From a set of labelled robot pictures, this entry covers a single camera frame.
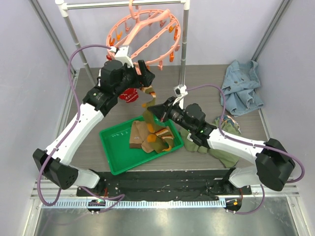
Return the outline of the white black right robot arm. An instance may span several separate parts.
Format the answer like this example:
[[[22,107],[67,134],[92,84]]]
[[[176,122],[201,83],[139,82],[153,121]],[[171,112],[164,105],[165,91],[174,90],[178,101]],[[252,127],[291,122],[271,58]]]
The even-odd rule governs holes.
[[[256,141],[220,131],[217,126],[205,121],[206,115],[196,103],[182,109],[174,97],[163,104],[150,106],[161,122],[172,120],[189,132],[189,140],[209,150],[221,150],[252,163],[246,168],[231,169],[222,182],[227,194],[234,194],[246,185],[263,184],[271,190],[282,191],[287,183],[295,162],[287,155],[283,145],[276,139]]]

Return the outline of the tan ribbed sock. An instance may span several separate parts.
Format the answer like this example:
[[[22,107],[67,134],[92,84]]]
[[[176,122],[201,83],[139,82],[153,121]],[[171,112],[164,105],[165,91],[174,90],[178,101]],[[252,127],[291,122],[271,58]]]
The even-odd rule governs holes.
[[[149,134],[147,125],[144,121],[133,121],[130,132],[129,147],[142,149],[141,145]]]
[[[158,146],[157,136],[155,134],[149,134],[143,141],[141,147],[146,153],[150,153],[156,150]]]

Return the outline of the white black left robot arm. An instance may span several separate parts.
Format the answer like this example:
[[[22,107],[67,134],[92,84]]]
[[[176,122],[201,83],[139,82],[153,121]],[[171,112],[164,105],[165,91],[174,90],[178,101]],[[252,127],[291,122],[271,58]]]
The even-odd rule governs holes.
[[[118,60],[109,60],[100,69],[97,84],[87,92],[77,115],[46,149],[36,149],[33,159],[42,176],[61,189],[83,186],[94,196],[100,196],[105,184],[92,170],[71,166],[75,152],[90,131],[118,103],[119,96],[129,88],[149,87],[155,75],[143,60],[138,61],[140,74]]]

